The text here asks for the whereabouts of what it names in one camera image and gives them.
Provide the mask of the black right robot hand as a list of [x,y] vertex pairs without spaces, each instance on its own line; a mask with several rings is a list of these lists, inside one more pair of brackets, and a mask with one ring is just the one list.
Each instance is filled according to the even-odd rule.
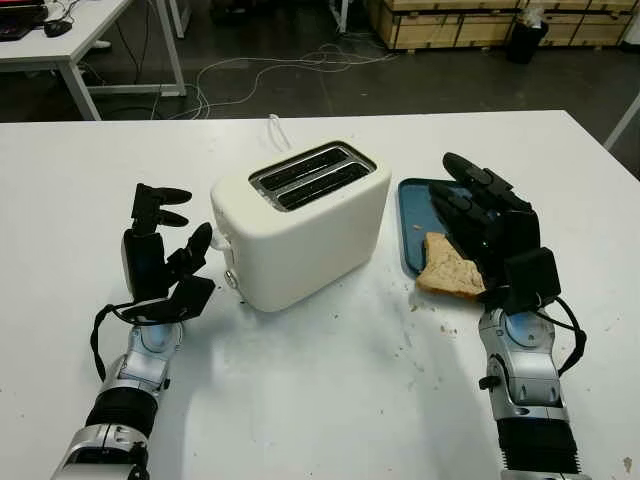
[[492,170],[452,152],[444,154],[443,166],[468,192],[461,195],[440,185],[430,188],[432,205],[449,242],[464,259],[475,263],[488,292],[505,288],[505,260],[540,246],[537,214]]

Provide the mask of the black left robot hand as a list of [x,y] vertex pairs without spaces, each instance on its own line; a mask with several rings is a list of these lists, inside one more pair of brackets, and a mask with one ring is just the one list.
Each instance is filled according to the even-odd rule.
[[169,256],[157,231],[159,226],[186,226],[186,217],[164,207],[184,204],[191,198],[189,191],[178,188],[136,185],[132,224],[122,240],[125,274],[134,301],[165,298],[171,288],[176,289],[176,298],[189,304],[206,303],[212,295],[215,283],[196,274],[206,263],[213,235],[211,224],[199,225],[186,245]]

